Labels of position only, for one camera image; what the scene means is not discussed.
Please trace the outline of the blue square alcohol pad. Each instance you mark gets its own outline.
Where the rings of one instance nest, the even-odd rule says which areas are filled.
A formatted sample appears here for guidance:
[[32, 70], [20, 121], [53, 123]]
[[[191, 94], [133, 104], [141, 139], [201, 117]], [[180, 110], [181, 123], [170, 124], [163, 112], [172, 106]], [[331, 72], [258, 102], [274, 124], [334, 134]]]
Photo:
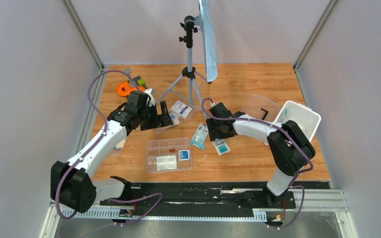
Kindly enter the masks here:
[[179, 150], [179, 160], [188, 161], [191, 159], [190, 150]]

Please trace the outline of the cotton swab bag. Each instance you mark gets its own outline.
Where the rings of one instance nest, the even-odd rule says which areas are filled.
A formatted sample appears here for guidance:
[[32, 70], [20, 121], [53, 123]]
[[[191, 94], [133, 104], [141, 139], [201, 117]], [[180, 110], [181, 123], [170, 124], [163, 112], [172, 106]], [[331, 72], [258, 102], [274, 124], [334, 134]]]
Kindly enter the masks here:
[[162, 133], [162, 132], [164, 132], [164, 131], [166, 131], [166, 130], [168, 130], [168, 129], [171, 129], [171, 128], [173, 128], [173, 127], [179, 125], [179, 124], [180, 124], [180, 123], [173, 123], [172, 125], [163, 126], [163, 127], [160, 127], [160, 128], [155, 129], [155, 132], [156, 132], [156, 133]]

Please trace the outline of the clear compartment tray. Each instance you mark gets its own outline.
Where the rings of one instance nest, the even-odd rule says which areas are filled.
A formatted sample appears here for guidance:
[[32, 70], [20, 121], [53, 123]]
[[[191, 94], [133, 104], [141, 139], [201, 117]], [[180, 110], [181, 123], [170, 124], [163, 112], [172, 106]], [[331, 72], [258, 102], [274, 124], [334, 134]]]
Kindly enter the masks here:
[[189, 171], [193, 168], [190, 140], [187, 138], [147, 142], [145, 169], [149, 174]]

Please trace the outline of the teal white wipe packet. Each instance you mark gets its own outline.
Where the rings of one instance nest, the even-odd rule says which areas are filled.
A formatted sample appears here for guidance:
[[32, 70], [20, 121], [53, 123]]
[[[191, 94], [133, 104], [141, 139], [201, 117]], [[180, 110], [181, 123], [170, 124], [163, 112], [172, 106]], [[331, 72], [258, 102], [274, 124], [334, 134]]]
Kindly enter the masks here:
[[213, 146], [214, 146], [214, 148], [215, 148], [215, 150], [219, 156], [226, 154], [226, 153], [231, 151], [231, 149], [228, 146], [228, 144], [226, 143], [225, 139], [219, 139], [219, 140], [212, 141], [212, 144], [213, 144]]

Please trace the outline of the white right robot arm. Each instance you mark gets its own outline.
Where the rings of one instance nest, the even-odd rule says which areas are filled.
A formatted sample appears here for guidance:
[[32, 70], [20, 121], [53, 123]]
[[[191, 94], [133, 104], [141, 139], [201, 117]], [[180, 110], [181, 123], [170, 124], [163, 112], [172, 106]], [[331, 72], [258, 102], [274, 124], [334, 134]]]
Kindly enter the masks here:
[[210, 109], [204, 113], [208, 116], [206, 124], [211, 141], [240, 135], [269, 146], [277, 169], [263, 194], [266, 205], [276, 207], [283, 201], [283, 193], [305, 171], [304, 166], [313, 168], [312, 158], [316, 151], [296, 121], [272, 123], [240, 111], [233, 114], [223, 103], [211, 103]]

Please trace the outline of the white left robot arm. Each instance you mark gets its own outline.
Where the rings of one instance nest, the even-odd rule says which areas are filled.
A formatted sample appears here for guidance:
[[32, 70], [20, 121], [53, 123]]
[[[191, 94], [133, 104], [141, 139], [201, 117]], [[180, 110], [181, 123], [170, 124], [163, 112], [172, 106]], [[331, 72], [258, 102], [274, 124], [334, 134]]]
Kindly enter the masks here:
[[173, 125], [165, 101], [155, 102], [152, 90], [132, 91], [106, 118], [100, 131], [67, 162], [57, 161], [51, 167], [50, 198], [78, 213], [85, 213], [95, 202], [113, 198], [128, 204], [132, 191], [127, 181], [111, 176], [107, 180], [92, 178], [109, 153], [137, 129], [150, 130]]

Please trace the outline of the white gauze pad packet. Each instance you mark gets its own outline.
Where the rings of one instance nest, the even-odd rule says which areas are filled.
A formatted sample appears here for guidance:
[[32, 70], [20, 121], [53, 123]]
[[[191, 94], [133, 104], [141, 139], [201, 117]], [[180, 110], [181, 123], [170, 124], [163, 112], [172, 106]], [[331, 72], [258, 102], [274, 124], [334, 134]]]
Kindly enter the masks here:
[[156, 157], [157, 171], [176, 170], [177, 169], [177, 156], [158, 156]]

